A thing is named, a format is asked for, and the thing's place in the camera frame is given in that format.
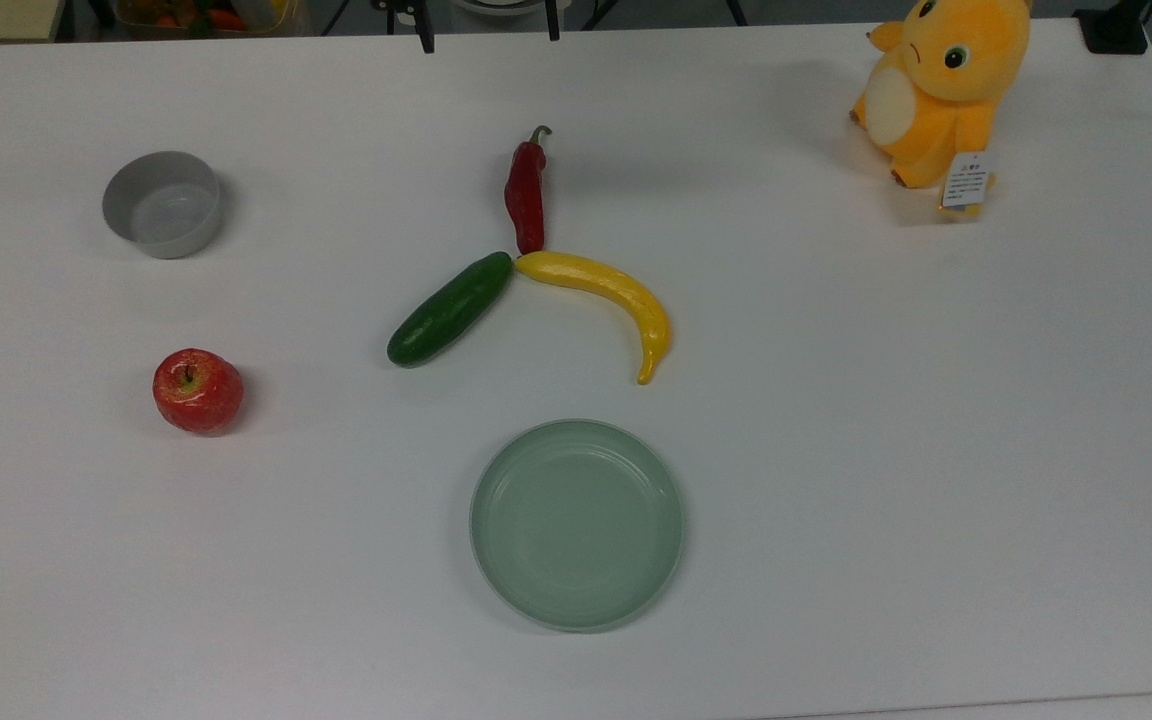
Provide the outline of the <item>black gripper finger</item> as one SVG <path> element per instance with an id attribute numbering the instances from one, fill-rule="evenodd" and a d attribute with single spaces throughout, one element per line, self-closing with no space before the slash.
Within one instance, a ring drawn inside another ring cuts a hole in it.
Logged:
<path id="1" fill-rule="evenodd" d="M 384 1 L 385 31 L 396 35 L 399 24 L 410 24 L 419 37 L 422 51 L 435 53 L 435 35 L 429 14 L 429 1 Z"/>

